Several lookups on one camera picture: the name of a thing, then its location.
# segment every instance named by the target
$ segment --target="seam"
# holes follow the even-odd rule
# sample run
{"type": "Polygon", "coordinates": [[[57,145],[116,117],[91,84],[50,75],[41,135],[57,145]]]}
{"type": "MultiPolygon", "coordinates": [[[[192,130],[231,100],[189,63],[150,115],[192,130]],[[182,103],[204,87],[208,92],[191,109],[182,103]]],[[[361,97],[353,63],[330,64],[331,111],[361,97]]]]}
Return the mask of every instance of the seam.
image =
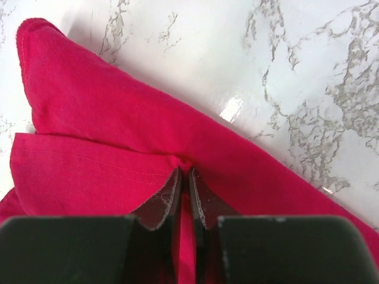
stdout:
{"type": "Polygon", "coordinates": [[[144,173],[144,172],[138,172],[136,170],[126,169],[125,167],[119,167],[119,166],[116,166],[114,164],[105,163],[105,162],[102,162],[102,161],[99,161],[99,160],[96,160],[96,159],[92,159],[92,158],[89,158],[89,157],[84,157],[84,156],[80,156],[80,155],[76,155],[76,154],[70,154],[70,153],[65,153],[65,152],[60,152],[60,151],[54,151],[54,150],[36,150],[36,149],[15,149],[15,150],[16,151],[35,151],[35,152],[49,152],[49,153],[64,154],[64,155],[68,155],[68,156],[73,156],[73,157],[78,157],[78,158],[90,160],[90,161],[93,161],[93,162],[104,164],[106,166],[111,166],[111,167],[114,167],[116,169],[126,170],[126,171],[131,172],[131,173],[139,173],[141,175],[149,175],[149,176],[167,176],[168,175],[168,173],[167,174],[163,174],[163,173],[144,173]]]}
{"type": "MultiPolygon", "coordinates": [[[[30,156],[14,156],[15,158],[29,158],[29,159],[34,159],[34,157],[30,157],[30,156]]],[[[49,157],[50,160],[54,160],[54,161],[57,161],[57,162],[66,162],[64,160],[59,160],[59,159],[54,159],[54,158],[51,158],[49,157]]],[[[87,168],[90,168],[90,169],[93,169],[93,170],[97,170],[99,172],[102,172],[102,173],[106,173],[106,174],[109,174],[109,175],[112,175],[112,176],[117,176],[117,177],[120,177],[120,178],[123,178],[123,179],[127,179],[127,180],[132,180],[134,182],[140,182],[140,183],[145,183],[147,185],[160,185],[160,183],[156,183],[156,182],[144,182],[142,180],[137,180],[137,179],[131,179],[129,177],[126,177],[126,176],[121,176],[121,175],[118,175],[116,173],[111,173],[111,172],[106,172],[104,170],[101,170],[101,169],[97,169],[96,167],[89,167],[87,165],[83,165],[83,164],[79,164],[79,163],[75,163],[75,162],[71,162],[71,164],[75,164],[77,166],[85,166],[87,168]]]]}
{"type": "Polygon", "coordinates": [[[23,65],[24,65],[24,69],[25,69],[25,74],[27,73],[27,68],[26,68],[26,62],[25,62],[25,48],[24,48],[24,40],[25,40],[25,36],[26,34],[29,34],[29,30],[35,26],[36,24],[40,23],[39,21],[35,21],[33,22],[31,25],[29,25],[28,27],[25,27],[25,30],[23,32],[23,39],[21,40],[21,51],[23,53],[23,65]]]}

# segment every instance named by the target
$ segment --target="pink cloth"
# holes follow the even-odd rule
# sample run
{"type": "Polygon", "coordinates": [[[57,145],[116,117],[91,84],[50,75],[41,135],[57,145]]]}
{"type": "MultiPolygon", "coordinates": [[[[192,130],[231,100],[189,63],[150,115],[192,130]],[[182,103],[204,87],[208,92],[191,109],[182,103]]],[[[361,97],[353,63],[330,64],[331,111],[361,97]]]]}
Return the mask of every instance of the pink cloth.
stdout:
{"type": "MultiPolygon", "coordinates": [[[[379,235],[269,154],[175,98],[134,80],[44,19],[17,32],[37,134],[17,134],[15,188],[0,222],[16,215],[128,214],[177,166],[198,169],[246,215],[338,215],[360,230],[379,265],[379,235]]],[[[194,283],[192,219],[183,197],[179,283],[194,283]]]]}

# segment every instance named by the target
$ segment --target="white marble countertop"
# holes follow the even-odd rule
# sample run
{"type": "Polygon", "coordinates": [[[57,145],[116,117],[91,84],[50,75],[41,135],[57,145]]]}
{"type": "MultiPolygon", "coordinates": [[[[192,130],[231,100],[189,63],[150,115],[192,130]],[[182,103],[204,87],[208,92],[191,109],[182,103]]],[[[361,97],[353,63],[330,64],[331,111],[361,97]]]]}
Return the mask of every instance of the white marble countertop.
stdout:
{"type": "Polygon", "coordinates": [[[377,0],[0,0],[0,198],[14,133],[33,131],[15,46],[30,17],[224,119],[379,227],[377,0]]]}

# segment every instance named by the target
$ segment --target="black plastic part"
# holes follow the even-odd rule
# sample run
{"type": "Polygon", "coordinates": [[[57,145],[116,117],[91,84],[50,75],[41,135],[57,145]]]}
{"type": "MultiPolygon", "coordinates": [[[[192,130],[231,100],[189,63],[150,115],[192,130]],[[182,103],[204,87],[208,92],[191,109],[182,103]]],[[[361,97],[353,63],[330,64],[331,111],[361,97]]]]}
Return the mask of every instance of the black plastic part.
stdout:
{"type": "Polygon", "coordinates": [[[377,284],[358,230],[339,217],[220,217],[226,283],[377,284]]]}
{"type": "Polygon", "coordinates": [[[0,229],[0,283],[119,284],[135,217],[16,218],[0,229]]]}
{"type": "Polygon", "coordinates": [[[0,284],[176,283],[182,172],[125,217],[22,217],[0,228],[0,284]]]}
{"type": "Polygon", "coordinates": [[[192,169],[189,174],[189,195],[194,218],[196,245],[196,282],[223,282],[217,220],[221,215],[239,215],[224,200],[214,194],[203,177],[192,169]]]}

